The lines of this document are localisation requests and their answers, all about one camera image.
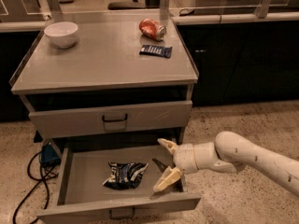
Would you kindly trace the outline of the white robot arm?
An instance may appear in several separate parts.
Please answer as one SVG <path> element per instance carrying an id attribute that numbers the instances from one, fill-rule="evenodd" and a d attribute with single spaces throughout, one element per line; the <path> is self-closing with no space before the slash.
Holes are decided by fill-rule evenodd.
<path id="1" fill-rule="evenodd" d="M 153 187 L 154 192 L 163 191 L 183 175 L 199 170 L 237 173 L 248 165 L 299 196 L 299 161 L 259 147 L 237 133 L 221 132 L 213 142 L 203 144 L 177 145 L 163 138 L 158 143 L 172 155 L 175 167 L 165 169 Z"/>

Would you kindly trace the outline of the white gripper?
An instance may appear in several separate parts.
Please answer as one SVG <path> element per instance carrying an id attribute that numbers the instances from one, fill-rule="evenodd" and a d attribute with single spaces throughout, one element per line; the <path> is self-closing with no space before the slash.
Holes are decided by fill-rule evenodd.
<path id="1" fill-rule="evenodd" d="M 153 186 L 154 192 L 161 192 L 179 181 L 184 174 L 193 174 L 202 169 L 212 170 L 218 160 L 218 155 L 213 142 L 204 144 L 178 145 L 167 139 L 158 138 L 158 143 L 165 147 L 173 155 L 174 164 L 177 167 L 168 166 Z"/>

